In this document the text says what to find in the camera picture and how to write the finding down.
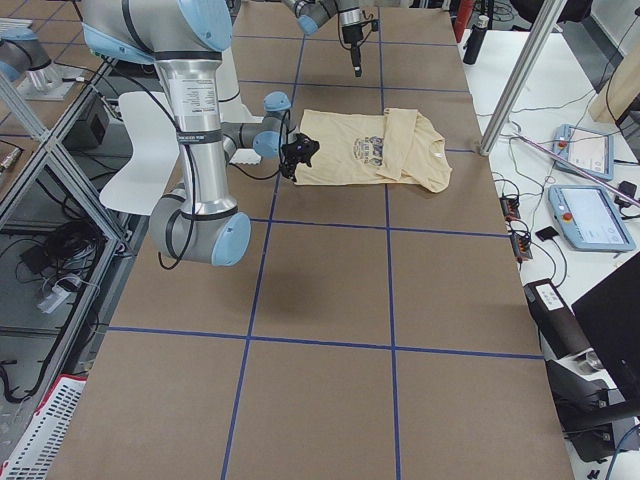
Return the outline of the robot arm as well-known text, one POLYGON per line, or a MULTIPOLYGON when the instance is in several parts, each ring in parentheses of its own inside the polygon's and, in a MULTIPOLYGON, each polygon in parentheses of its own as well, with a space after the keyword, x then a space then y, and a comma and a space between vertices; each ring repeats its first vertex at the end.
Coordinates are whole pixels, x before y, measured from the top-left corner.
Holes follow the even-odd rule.
POLYGON ((225 123, 215 74, 231 45, 232 21, 224 1, 87 1, 85 42, 94 52, 153 65, 169 106, 183 156, 183 183, 154 207, 149 232, 161 257, 232 266, 244 256, 249 217, 230 195, 226 166, 231 148, 247 141, 258 155, 280 160, 291 178, 313 150, 290 118, 283 93, 266 97, 258 124, 225 123))
POLYGON ((361 47, 371 33, 379 31, 379 20, 373 15, 367 16, 359 1, 286 0, 282 4, 294 15, 298 26, 307 36, 336 18, 340 46, 350 54, 355 77, 362 76, 361 47))

